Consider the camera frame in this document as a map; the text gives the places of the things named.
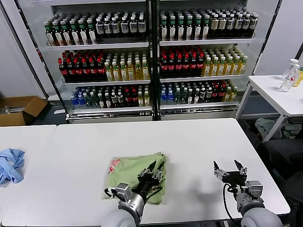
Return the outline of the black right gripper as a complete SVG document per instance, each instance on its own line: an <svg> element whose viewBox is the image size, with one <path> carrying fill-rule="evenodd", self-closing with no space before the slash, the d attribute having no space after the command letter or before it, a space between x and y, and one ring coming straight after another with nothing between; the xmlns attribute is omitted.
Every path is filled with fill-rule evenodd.
<svg viewBox="0 0 303 227"><path fill-rule="evenodd" d="M224 183L228 183L231 186L239 185L245 186L247 180L247 168L244 167L236 159L234 160L238 171L226 172L219 168L218 164L214 161L214 175Z"/></svg>

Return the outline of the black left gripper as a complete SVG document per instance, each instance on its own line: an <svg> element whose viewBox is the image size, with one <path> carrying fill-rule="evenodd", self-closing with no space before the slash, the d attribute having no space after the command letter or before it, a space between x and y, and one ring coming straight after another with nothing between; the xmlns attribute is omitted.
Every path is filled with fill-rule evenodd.
<svg viewBox="0 0 303 227"><path fill-rule="evenodd" d="M155 183L161 183L163 180L164 161L158 166L157 170L153 174L156 161L152 162L147 168L143 169L137 176L138 185L135 188L135 192L141 197L147 197L151 188Z"/></svg>

